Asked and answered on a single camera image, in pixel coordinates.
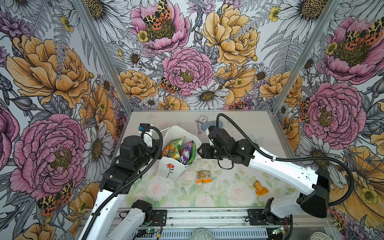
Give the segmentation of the green Lays chips bag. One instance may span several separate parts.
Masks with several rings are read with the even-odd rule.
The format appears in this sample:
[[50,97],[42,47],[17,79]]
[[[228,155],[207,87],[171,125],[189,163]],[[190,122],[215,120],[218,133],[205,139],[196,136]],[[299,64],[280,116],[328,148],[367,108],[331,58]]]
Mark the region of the green Lays chips bag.
[[196,143],[194,141],[191,141],[192,143],[192,149],[191,149],[191,154],[190,154],[190,159],[189,159],[189,162],[188,164],[192,164],[192,162],[195,160],[196,156],[197,156],[197,146],[196,146]]

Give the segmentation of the small tan snack packet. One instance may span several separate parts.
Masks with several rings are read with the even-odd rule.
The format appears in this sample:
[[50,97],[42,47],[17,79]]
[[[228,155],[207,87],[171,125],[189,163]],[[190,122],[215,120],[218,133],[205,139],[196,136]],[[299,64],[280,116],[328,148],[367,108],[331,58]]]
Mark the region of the small tan snack packet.
[[196,177],[196,183],[211,183],[212,180],[212,175],[210,171],[203,170],[203,171],[198,171],[197,172],[197,177]]

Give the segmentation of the white floral paper bag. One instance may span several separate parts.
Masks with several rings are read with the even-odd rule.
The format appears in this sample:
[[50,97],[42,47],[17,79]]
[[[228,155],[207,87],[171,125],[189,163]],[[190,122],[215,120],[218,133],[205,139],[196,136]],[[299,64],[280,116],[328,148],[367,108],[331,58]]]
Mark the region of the white floral paper bag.
[[199,138],[178,126],[167,129],[163,138],[161,159],[158,163],[157,177],[174,183],[184,171],[199,159]]

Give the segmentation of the green Foxs candy bag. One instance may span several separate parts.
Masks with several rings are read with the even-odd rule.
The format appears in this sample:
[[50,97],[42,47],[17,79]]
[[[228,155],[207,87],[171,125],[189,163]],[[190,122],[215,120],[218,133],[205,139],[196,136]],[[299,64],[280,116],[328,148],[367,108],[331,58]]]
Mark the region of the green Foxs candy bag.
[[180,159],[180,149],[184,142],[184,139],[185,138],[172,140],[170,145],[167,146],[163,151],[163,157],[171,158],[178,161]]

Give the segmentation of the purple Foxs berries candy bag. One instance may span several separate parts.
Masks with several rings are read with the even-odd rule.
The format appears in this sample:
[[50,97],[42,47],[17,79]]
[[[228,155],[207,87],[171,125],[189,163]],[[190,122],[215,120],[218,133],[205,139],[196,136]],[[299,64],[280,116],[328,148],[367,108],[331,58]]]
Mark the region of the purple Foxs berries candy bag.
[[188,165],[189,159],[190,159],[190,154],[191,154],[191,149],[192,149],[192,143],[189,142],[182,150],[180,153],[180,159],[179,162],[182,163],[183,165]]

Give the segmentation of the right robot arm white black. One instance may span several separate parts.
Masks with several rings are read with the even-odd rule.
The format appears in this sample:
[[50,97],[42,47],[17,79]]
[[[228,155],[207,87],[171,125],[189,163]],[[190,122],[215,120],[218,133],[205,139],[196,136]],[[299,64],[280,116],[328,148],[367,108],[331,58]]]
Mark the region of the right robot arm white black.
[[228,132],[214,126],[206,130],[209,143],[198,149],[203,159],[241,164],[268,173],[295,188],[292,194],[268,199],[258,219],[272,225],[279,219],[299,213],[326,218],[329,207],[330,175],[326,170],[304,168],[287,159],[279,161],[277,156],[266,152],[248,139],[236,141]]

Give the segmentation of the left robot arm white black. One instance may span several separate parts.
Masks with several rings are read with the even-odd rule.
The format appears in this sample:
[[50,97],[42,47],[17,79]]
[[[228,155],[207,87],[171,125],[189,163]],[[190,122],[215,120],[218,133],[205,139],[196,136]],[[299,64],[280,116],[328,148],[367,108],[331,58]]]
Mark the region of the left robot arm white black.
[[81,240],[123,240],[142,224],[151,222],[152,204],[138,200],[117,228],[108,233],[132,185],[159,159],[162,147],[162,135],[154,139],[150,134],[143,133],[123,140],[119,155],[104,173],[94,208],[79,236]]

